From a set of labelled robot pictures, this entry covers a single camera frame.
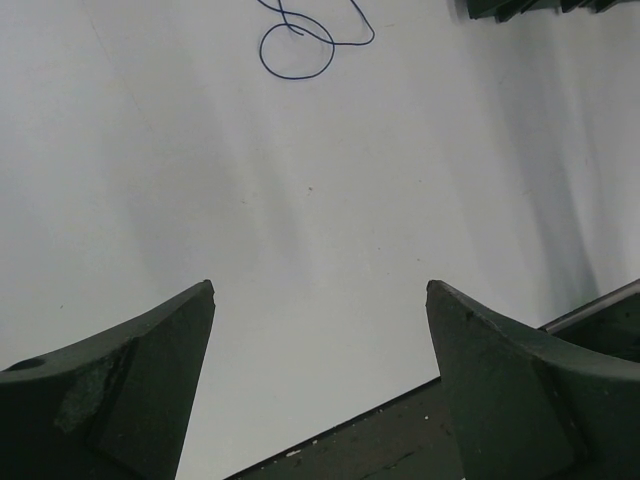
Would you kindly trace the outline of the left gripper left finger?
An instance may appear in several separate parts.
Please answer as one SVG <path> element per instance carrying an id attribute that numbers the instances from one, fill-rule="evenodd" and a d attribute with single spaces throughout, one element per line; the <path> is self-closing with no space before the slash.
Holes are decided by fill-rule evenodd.
<path id="1" fill-rule="evenodd" d="M 2 478 L 175 478 L 214 312 L 204 280 L 2 370 Z"/>

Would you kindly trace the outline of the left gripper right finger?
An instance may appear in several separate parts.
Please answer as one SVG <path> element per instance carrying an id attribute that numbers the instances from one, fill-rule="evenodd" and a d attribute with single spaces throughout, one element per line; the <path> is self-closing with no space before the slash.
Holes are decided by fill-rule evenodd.
<path id="1" fill-rule="evenodd" d="M 554 335 L 427 286 L 426 312 L 469 479 L 639 475 L 639 293 Z"/>

